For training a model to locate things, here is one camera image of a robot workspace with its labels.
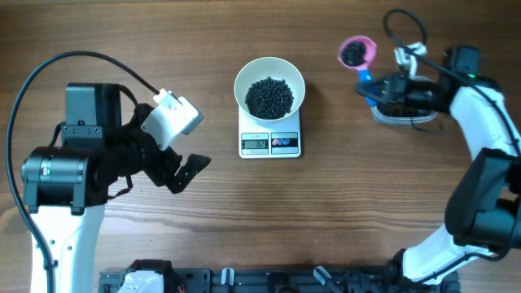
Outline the pink scoop blue handle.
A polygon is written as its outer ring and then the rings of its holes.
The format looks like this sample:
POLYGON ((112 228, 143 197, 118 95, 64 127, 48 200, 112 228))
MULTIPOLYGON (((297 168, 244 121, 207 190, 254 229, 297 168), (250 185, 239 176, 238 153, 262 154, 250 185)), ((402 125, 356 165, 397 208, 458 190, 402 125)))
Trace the pink scoop blue handle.
POLYGON ((337 60, 343 66, 345 66, 347 69, 357 72, 359 81, 368 81, 368 80, 372 79, 372 76, 369 71, 369 67, 374 62, 376 55, 377 55, 376 43, 373 42, 370 38, 368 38, 366 36, 357 35, 357 36, 349 37, 341 43, 339 50, 338 50, 338 54, 337 54, 337 60), (362 65, 359 65, 356 67, 349 67, 349 66, 346 66, 343 63, 343 61, 341 60, 341 53, 342 53, 343 49, 348 45, 348 43, 353 42, 353 41, 363 42, 366 45, 365 62, 362 65))

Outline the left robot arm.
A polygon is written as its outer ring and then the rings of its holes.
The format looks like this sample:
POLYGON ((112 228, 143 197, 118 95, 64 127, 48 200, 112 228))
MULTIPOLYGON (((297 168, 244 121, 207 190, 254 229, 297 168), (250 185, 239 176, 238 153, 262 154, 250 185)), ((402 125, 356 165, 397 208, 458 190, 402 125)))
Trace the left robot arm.
POLYGON ((136 103, 123 123, 126 95, 119 84, 69 84, 65 121, 22 165, 24 204, 42 235, 33 245, 34 292, 92 290, 99 230, 118 179, 145 173, 178 194, 209 165, 207 156, 183 157, 171 147, 203 119, 187 98, 161 90, 153 104, 136 103))

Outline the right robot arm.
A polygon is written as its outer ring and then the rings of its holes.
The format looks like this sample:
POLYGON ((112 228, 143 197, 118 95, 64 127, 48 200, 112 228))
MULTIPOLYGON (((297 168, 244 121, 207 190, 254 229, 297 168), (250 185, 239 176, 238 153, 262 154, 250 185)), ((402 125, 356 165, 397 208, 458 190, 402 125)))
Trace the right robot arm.
POLYGON ((497 83, 479 75, 479 50, 455 46, 444 54, 438 82, 393 73, 361 81, 355 91, 381 104, 445 112, 463 132, 472 163, 445 209, 444 223, 420 244, 399 251, 386 283, 398 291, 436 286, 469 262, 499 261, 520 247, 520 134, 497 83))

